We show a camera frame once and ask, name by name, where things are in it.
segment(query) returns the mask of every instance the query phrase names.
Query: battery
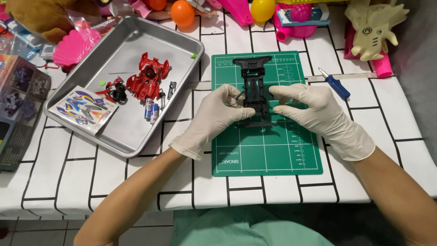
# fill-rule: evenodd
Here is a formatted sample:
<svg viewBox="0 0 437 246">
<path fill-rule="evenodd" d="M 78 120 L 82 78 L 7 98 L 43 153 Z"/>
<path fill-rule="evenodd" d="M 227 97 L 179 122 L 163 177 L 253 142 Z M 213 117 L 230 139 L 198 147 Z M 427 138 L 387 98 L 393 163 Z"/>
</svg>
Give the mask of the battery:
<svg viewBox="0 0 437 246">
<path fill-rule="evenodd" d="M 151 98 L 146 99 L 146 109 L 144 110 L 144 118 L 150 119 L 150 116 L 152 115 L 152 104 L 153 101 Z"/>
<path fill-rule="evenodd" d="M 152 104 L 152 115 L 150 116 L 150 124 L 155 124 L 158 119 L 158 115 L 160 113 L 160 107 L 157 103 Z"/>
</svg>

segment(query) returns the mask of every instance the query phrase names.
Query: orange ball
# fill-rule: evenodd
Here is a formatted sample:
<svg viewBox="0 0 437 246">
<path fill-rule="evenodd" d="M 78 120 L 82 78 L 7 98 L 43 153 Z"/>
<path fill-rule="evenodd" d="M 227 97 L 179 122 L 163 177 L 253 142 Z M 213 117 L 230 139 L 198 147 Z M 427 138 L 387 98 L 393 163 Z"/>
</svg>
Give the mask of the orange ball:
<svg viewBox="0 0 437 246">
<path fill-rule="evenodd" d="M 166 5 L 167 0 L 146 0 L 146 6 L 156 11 L 165 9 Z"/>
<path fill-rule="evenodd" d="M 194 9 L 185 0 L 174 2 L 170 15 L 174 23 L 180 27 L 189 27 L 194 22 Z"/>
</svg>

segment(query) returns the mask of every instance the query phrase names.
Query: hand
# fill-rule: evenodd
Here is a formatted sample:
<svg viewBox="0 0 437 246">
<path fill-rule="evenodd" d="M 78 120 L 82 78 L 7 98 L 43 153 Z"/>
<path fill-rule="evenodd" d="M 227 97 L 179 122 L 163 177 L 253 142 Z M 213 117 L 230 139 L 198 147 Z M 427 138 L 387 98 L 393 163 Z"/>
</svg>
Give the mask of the hand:
<svg viewBox="0 0 437 246">
<path fill-rule="evenodd" d="M 373 139 L 362 126 L 350 120 L 335 100 L 330 88 L 293 84 L 272 86 L 270 92 L 279 100 L 275 113 L 284 115 L 306 129 L 321 134 L 347 161 L 359 161 L 370 156 L 375 150 Z M 283 105 L 291 98 L 299 100 L 307 109 L 297 109 Z"/>
<path fill-rule="evenodd" d="M 177 136 L 169 146 L 182 155 L 200 160 L 199 153 L 206 143 L 233 122 L 255 115 L 253 108 L 243 108 L 243 105 L 235 102 L 239 94 L 237 88 L 224 84 L 204 97 L 187 130 Z"/>
</svg>

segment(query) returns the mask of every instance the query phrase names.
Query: metal tray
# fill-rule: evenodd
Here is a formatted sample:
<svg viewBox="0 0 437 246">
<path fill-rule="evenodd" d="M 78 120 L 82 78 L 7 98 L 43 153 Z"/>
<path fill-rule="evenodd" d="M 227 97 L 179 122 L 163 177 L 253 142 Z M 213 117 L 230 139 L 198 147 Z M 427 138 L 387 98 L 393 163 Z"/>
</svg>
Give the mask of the metal tray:
<svg viewBox="0 0 437 246">
<path fill-rule="evenodd" d="M 95 136 L 83 132 L 79 127 L 49 112 L 48 109 L 61 100 L 76 85 L 92 92 L 104 90 L 99 81 L 114 81 L 117 76 L 127 80 L 138 74 L 141 55 L 149 52 L 148 57 L 156 57 L 160 62 L 166 59 L 171 69 L 160 87 L 167 94 L 171 81 L 177 82 L 174 95 L 160 112 L 157 122 L 151 125 L 144 119 L 144 105 L 128 94 L 126 104 L 120 105 L 107 126 Z M 192 37 L 139 17 L 125 17 L 91 50 L 74 68 L 65 81 L 44 103 L 44 113 L 54 121 L 70 128 L 118 155 L 133 158 L 141 154 L 147 141 L 158 127 L 168 108 L 177 100 L 192 70 L 205 52 L 203 44 Z M 129 74 L 109 74 L 134 72 Z"/>
</svg>

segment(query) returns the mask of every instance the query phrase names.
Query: brown plush toy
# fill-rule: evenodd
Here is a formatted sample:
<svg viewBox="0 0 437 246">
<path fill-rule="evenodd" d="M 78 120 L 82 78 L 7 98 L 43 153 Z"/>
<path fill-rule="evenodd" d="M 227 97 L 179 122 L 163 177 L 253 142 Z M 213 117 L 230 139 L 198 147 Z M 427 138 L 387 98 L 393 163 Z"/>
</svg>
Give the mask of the brown plush toy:
<svg viewBox="0 0 437 246">
<path fill-rule="evenodd" d="M 41 35 L 51 43 L 58 43 L 73 29 L 66 10 L 90 16 L 100 16 L 93 0 L 9 0 L 6 13 L 28 31 Z"/>
</svg>

